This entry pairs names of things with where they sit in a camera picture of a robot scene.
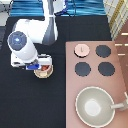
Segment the blue tiled floor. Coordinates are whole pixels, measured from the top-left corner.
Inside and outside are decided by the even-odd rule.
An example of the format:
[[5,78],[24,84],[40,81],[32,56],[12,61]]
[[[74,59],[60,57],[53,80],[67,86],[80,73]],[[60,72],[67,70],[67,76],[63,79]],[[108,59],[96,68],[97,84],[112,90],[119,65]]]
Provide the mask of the blue tiled floor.
[[[75,0],[75,3],[76,16],[106,15],[103,0]],[[10,16],[43,16],[42,5],[43,3],[38,0],[14,0]],[[70,15],[74,14],[71,0],[69,0],[67,12]]]

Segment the black tabletop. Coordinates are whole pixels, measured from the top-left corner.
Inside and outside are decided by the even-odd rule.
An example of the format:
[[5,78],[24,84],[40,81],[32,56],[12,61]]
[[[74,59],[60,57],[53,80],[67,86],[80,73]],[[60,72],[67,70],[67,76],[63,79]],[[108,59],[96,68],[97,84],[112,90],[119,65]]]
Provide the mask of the black tabletop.
[[9,17],[0,50],[0,128],[66,128],[66,41],[110,41],[107,16],[57,17],[58,40],[52,46],[35,44],[39,54],[53,58],[54,71],[47,79],[33,71],[10,65],[7,37],[20,19]]

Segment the brown burner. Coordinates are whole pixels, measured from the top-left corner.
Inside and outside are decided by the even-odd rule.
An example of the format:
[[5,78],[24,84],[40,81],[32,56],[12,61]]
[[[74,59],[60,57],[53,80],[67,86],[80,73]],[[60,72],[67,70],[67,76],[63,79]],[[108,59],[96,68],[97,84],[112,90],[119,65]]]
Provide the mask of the brown burner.
[[78,57],[83,58],[89,54],[90,49],[86,44],[78,44],[76,45],[74,52]]

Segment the stove top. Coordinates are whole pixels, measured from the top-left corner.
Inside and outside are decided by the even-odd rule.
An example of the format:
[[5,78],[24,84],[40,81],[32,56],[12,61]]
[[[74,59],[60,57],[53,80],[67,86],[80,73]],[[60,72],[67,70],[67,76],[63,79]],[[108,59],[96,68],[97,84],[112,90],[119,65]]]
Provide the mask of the stove top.
[[[115,103],[125,99],[126,87],[114,41],[66,42],[66,128],[90,128],[80,120],[75,108],[78,93],[90,86],[104,89]],[[105,128],[127,128],[126,117],[128,111],[115,114]]]

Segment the black cable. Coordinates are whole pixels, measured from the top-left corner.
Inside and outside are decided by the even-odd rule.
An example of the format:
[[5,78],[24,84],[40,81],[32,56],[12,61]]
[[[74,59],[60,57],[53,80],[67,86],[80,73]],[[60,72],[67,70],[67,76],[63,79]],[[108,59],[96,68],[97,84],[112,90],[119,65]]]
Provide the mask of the black cable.
[[9,11],[11,10],[11,3],[12,3],[12,1],[13,1],[13,0],[11,0],[11,2],[10,2],[10,4],[9,4],[9,9],[6,9],[5,4],[3,4],[3,3],[0,1],[0,3],[2,3],[2,5],[4,6],[4,9],[5,9],[5,10],[3,10],[3,11],[1,11],[1,12],[7,12],[8,15],[9,15]]
[[8,15],[9,15],[9,12],[10,12],[10,10],[11,10],[11,4],[12,4],[12,2],[13,2],[13,0],[10,1],[9,9],[7,10]]
[[4,6],[4,11],[7,11],[5,4],[3,4],[3,2],[1,2],[1,1],[0,1],[0,3]]

